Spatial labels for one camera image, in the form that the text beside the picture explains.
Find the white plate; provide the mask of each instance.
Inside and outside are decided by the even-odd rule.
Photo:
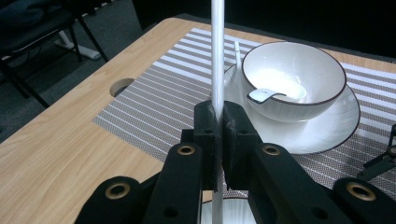
[[[212,223],[212,202],[202,204],[202,224]],[[248,199],[228,198],[223,200],[224,224],[256,224]]]
[[[242,74],[233,77],[235,69],[234,65],[225,73],[224,100],[244,107],[264,143],[280,145],[291,154],[318,153],[343,144],[358,127],[361,110],[348,86],[319,116],[305,122],[284,123],[268,119],[250,106],[242,93]]]

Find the chair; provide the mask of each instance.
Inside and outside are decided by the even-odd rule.
[[[62,0],[62,3],[63,5],[60,9],[49,13],[39,23],[36,23],[31,27],[27,27],[24,30],[10,31],[6,33],[3,32],[0,34],[1,72],[24,97],[28,96],[26,93],[27,91],[46,108],[50,105],[17,74],[14,68],[8,65],[9,61],[13,60],[16,56],[23,54],[26,50],[41,45],[43,42],[49,40],[51,37],[65,29],[70,31],[70,35],[75,46],[73,49],[78,56],[78,60],[81,61],[81,55],[78,48],[76,48],[78,45],[77,39],[73,30],[73,24],[78,20],[92,43],[101,54],[102,58],[105,62],[108,62],[107,56],[104,54],[102,48],[99,46],[90,29],[82,19],[81,11],[78,10],[77,1],[72,3],[68,0]]]

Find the striped placemat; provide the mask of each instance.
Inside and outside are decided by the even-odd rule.
[[[235,63],[234,41],[244,57],[260,43],[225,36],[225,69]],[[210,99],[210,32],[190,30],[93,120],[121,139],[164,161],[179,143],[182,129],[193,129],[193,108]],[[357,131],[340,147],[294,156],[305,170],[328,188],[336,179],[356,176],[363,164],[386,150],[390,127],[396,123],[396,74],[342,63],[347,84],[361,106]],[[371,180],[396,200],[396,169]],[[245,192],[224,190],[225,197]]]

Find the bowl rim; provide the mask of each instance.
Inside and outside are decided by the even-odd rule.
[[[326,103],[328,103],[328,102],[330,102],[330,101],[336,99],[339,95],[341,95],[341,93],[343,93],[343,91],[344,91],[344,89],[346,88],[346,85],[347,85],[347,73],[346,73],[344,67],[343,67],[332,55],[330,55],[329,53],[327,53],[326,51],[324,51],[324,50],[322,50],[322,49],[319,49],[319,48],[316,48],[316,47],[313,47],[313,46],[310,46],[310,45],[306,45],[306,44],[291,42],[291,41],[274,41],[274,42],[268,42],[268,43],[265,43],[265,44],[261,44],[261,45],[255,47],[255,48],[251,49],[251,50],[245,55],[245,57],[244,57],[244,59],[243,59],[243,61],[242,61],[242,74],[243,74],[244,79],[245,79],[245,81],[247,82],[247,84],[250,85],[253,89],[257,90],[257,88],[248,80],[248,77],[247,77],[247,75],[246,75],[246,73],[245,73],[245,67],[244,67],[245,59],[246,59],[246,57],[249,55],[249,53],[252,52],[254,49],[257,49],[257,48],[260,48],[260,47],[265,47],[265,46],[272,45],[272,44],[292,44],[292,45],[300,45],[300,46],[308,47],[308,48],[311,48],[311,49],[319,50],[320,52],[324,53],[325,55],[327,55],[327,56],[329,56],[331,59],[333,59],[333,60],[336,62],[336,64],[338,64],[338,66],[340,66],[341,70],[343,71],[343,75],[344,75],[344,84],[343,84],[343,87],[341,88],[341,90],[340,90],[339,92],[337,92],[337,94],[335,94],[333,97],[331,97],[331,98],[329,98],[329,99],[327,99],[327,100],[319,101],[319,102],[314,102],[314,103],[298,103],[298,102],[284,101],[284,100],[280,100],[280,99],[277,99],[277,98],[274,98],[274,97],[271,97],[269,100],[278,101],[278,102],[280,102],[280,103],[282,103],[282,104],[287,104],[287,105],[322,105],[322,104],[326,104]]]

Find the wooden table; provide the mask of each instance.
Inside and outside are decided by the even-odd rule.
[[[161,22],[0,145],[0,223],[74,223],[103,181],[125,175],[141,182],[161,171],[160,161],[92,119],[113,100],[114,83],[139,77],[193,27],[210,31],[193,21]],[[274,41],[234,30],[225,34]],[[343,63],[396,73],[396,64],[329,53]]]

